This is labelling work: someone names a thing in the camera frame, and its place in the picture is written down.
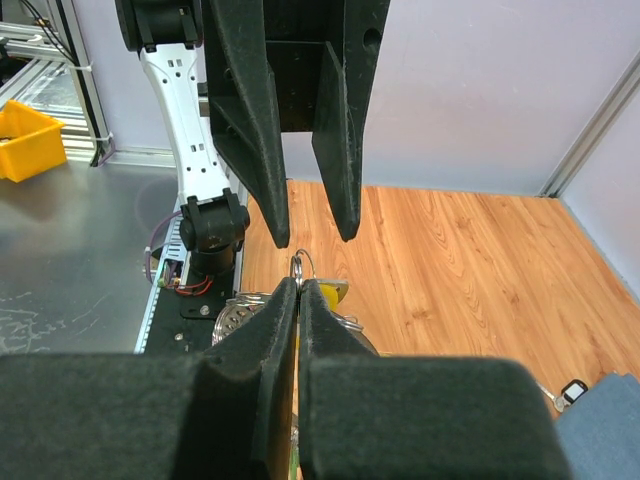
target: metal ring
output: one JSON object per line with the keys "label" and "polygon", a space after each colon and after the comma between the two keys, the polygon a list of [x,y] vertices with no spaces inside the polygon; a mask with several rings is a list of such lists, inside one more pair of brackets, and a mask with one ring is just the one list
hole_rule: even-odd
{"label": "metal ring", "polygon": [[358,325],[357,323],[347,320],[346,317],[343,317],[339,313],[336,313],[336,312],[331,312],[331,313],[333,314],[334,318],[338,320],[338,322],[340,322],[340,325],[345,327],[347,330],[353,330],[356,332],[362,332],[364,330],[364,327],[362,325]]}
{"label": "metal ring", "polygon": [[271,294],[269,293],[248,293],[248,292],[240,292],[237,293],[235,298],[227,300],[227,303],[247,303],[254,305],[263,305],[267,303],[271,299]]}
{"label": "metal ring", "polygon": [[302,277],[302,259],[298,255],[291,257],[289,275],[296,279],[296,286],[298,287],[298,290],[302,289],[302,284],[304,282]]}
{"label": "metal ring", "polygon": [[313,276],[313,278],[316,278],[316,266],[313,263],[313,258],[311,258],[311,254],[307,252],[304,248],[299,248],[298,251],[296,252],[296,257],[300,258],[300,254],[304,254],[307,256],[307,258],[309,259],[309,263],[311,264],[311,275]]}
{"label": "metal ring", "polygon": [[355,315],[343,315],[345,320],[348,320],[350,322],[355,323],[356,325],[358,325],[360,322],[358,322],[358,317],[356,317]]}

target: white wall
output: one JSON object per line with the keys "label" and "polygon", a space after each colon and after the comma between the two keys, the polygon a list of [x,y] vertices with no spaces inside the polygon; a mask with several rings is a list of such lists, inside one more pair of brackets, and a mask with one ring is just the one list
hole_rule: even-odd
{"label": "white wall", "polygon": [[620,115],[562,199],[640,297],[640,96]]}
{"label": "white wall", "polygon": [[[118,145],[167,148],[113,2],[76,8]],[[364,181],[537,194],[639,48],[637,0],[392,0]],[[319,178],[308,138],[289,176]]]}

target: black motor joint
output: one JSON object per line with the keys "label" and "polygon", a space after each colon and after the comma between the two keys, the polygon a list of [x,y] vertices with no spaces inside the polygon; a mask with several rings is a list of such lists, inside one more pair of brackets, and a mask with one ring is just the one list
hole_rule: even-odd
{"label": "black motor joint", "polygon": [[226,188],[211,202],[198,204],[195,197],[182,206],[180,238],[191,252],[191,267],[202,275],[220,275],[235,264],[249,227],[249,211]]}

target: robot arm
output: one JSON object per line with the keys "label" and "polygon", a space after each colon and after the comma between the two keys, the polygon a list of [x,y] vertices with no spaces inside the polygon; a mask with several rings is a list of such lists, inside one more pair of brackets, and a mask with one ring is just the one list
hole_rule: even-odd
{"label": "robot arm", "polygon": [[116,0],[127,48],[139,54],[156,93],[178,174],[182,241],[191,269],[215,276],[234,267],[249,213],[230,190],[211,134],[200,118],[196,50],[202,43],[192,0]]}
{"label": "robot arm", "polygon": [[[187,107],[169,110],[166,90],[171,87],[158,83],[165,74],[176,80],[176,64],[165,63],[171,60],[165,50],[184,46],[192,53],[204,41],[213,143],[260,207],[277,247],[286,247],[290,236],[283,132],[313,132],[311,143],[338,231],[344,241],[356,236],[364,126],[389,0],[116,0],[116,6],[127,48],[140,53],[143,62],[159,54],[159,63],[153,63],[164,74],[151,77],[167,103],[168,124],[181,122]],[[189,83],[190,76],[178,79]],[[191,105],[195,102],[189,100],[189,111]],[[176,157],[184,163],[184,150],[189,153],[195,145],[191,153],[198,153],[200,143],[193,142],[200,139],[181,146],[177,129],[171,128],[174,149],[182,150]],[[190,189],[194,177],[199,191],[195,175],[200,173],[182,171],[181,188]],[[200,180],[205,199],[219,194],[215,179]],[[189,195],[183,195],[187,205]],[[198,196],[198,205],[202,202]],[[220,244],[237,242],[246,220],[237,214],[239,208],[229,210],[236,218]],[[204,223],[198,224],[203,216]],[[207,238],[225,233],[205,231],[220,218],[209,212],[200,217],[197,212],[185,215],[196,222],[195,234],[184,232],[188,248],[208,248]]]}
{"label": "robot arm", "polygon": [[140,52],[142,68],[160,101],[178,172],[181,205],[220,197],[229,188],[198,107],[196,51],[184,44],[157,45]]}

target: red wire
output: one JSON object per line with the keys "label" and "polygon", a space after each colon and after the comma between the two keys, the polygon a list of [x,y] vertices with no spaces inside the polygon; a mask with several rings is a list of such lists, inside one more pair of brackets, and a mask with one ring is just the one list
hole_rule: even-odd
{"label": "red wire", "polygon": [[177,287],[174,287],[174,288],[176,289],[176,292],[179,292],[180,290],[190,290],[192,288],[201,287],[204,284],[206,284],[208,281],[209,281],[209,277],[205,277],[204,281],[202,283],[197,284],[197,285],[185,285],[184,287],[178,285]]}
{"label": "red wire", "polygon": [[209,283],[207,283],[206,287],[204,287],[202,290],[200,290],[199,292],[192,292],[192,291],[185,291],[184,288],[176,288],[175,291],[177,294],[179,295],[184,295],[184,296],[190,296],[190,297],[199,297],[200,295],[204,295],[205,293],[207,293],[209,291],[209,289],[211,288],[211,286],[213,285],[213,280],[209,280],[209,277],[207,277],[205,279],[205,282],[208,281]]}

